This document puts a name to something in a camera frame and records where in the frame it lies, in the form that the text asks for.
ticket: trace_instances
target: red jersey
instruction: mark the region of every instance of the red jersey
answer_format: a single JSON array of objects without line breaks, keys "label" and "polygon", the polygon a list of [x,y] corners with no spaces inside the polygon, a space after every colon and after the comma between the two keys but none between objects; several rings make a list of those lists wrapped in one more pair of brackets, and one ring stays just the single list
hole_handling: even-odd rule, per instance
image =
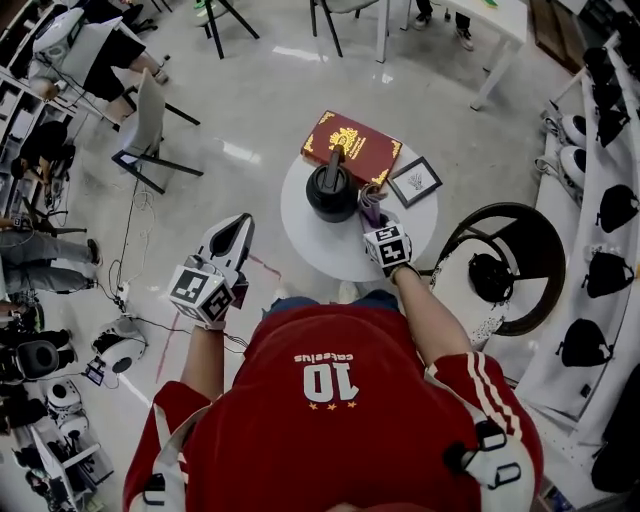
[{"label": "red jersey", "polygon": [[[232,389],[183,447],[187,511],[326,511],[350,503],[413,503],[434,511],[480,509],[479,485],[454,474],[443,453],[478,447],[471,416],[424,381],[407,321],[391,310],[314,305],[267,317]],[[482,353],[429,368],[527,448],[536,475],[535,427]],[[155,402],[173,431],[209,401],[178,382]],[[160,450],[153,412],[127,475],[124,510],[142,492]]]}]

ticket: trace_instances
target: picture frame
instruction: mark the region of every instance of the picture frame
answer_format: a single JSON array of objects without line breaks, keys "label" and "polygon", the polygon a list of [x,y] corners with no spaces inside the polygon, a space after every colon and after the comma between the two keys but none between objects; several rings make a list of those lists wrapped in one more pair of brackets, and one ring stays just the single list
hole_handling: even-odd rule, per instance
[{"label": "picture frame", "polygon": [[395,171],[387,181],[405,208],[424,199],[442,185],[442,180],[423,156]]}]

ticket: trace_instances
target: white table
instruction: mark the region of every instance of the white table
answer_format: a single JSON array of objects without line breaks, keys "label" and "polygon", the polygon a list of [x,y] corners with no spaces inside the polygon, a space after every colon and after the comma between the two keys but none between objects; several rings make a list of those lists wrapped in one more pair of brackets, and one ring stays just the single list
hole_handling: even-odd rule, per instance
[{"label": "white table", "polygon": [[[418,155],[403,145],[392,173],[416,158]],[[353,282],[384,279],[380,267],[364,252],[360,216],[355,213],[344,222],[332,224],[318,217],[307,201],[307,180],[315,168],[298,156],[282,185],[280,214],[289,240],[309,264],[331,277]],[[380,203],[381,208],[397,215],[411,238],[415,260],[427,247],[436,227],[437,193],[406,209],[388,184],[383,191],[389,195]]]},{"label": "white table", "polygon": [[[411,0],[405,3],[406,17],[402,25],[407,30],[411,11]],[[490,72],[480,92],[471,103],[471,108],[478,110],[485,103],[487,95],[495,87],[498,80],[509,67],[520,48],[527,41],[528,12],[527,6],[520,0],[496,0],[497,8],[488,7],[483,0],[442,0],[443,7],[459,12],[474,21],[488,25],[500,34],[500,41],[491,52],[489,61],[483,66]],[[389,0],[380,0],[378,14],[378,51],[376,60],[384,62],[389,25]]]}]

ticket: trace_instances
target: jeans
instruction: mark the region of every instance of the jeans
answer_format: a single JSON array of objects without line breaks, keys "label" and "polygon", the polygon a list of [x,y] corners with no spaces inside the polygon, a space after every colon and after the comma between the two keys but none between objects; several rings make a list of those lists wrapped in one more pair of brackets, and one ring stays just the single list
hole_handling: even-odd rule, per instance
[{"label": "jeans", "polygon": [[[431,16],[431,13],[433,12],[433,7],[431,7],[431,2],[430,0],[416,0],[418,3],[418,9],[420,9],[420,13],[424,14],[425,16]],[[456,27],[458,28],[462,28],[462,29],[468,29],[469,28],[469,23],[470,20],[467,16],[465,16],[464,14],[460,14],[459,12],[456,13]]]},{"label": "jeans", "polygon": [[[309,299],[308,297],[289,297],[288,299],[277,299],[271,304],[271,309],[265,311],[262,318],[267,318],[272,313],[279,313],[281,311],[287,311],[289,309],[300,308],[303,306],[318,305],[319,302]],[[361,299],[356,300],[350,304],[351,306],[362,306],[372,309],[388,309],[391,311],[400,312],[398,307],[398,299],[396,299],[389,292],[384,290],[374,290],[369,292]]]}]

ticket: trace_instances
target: white robot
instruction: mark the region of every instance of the white robot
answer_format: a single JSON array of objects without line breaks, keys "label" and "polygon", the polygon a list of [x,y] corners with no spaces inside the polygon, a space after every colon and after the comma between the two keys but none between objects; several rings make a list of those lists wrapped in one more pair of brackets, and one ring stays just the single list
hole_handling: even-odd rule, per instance
[{"label": "white robot", "polygon": [[196,254],[178,265],[169,283],[169,300],[202,327],[223,329],[229,306],[242,306],[249,284],[240,269],[249,256],[254,223],[248,213],[209,229]]}]

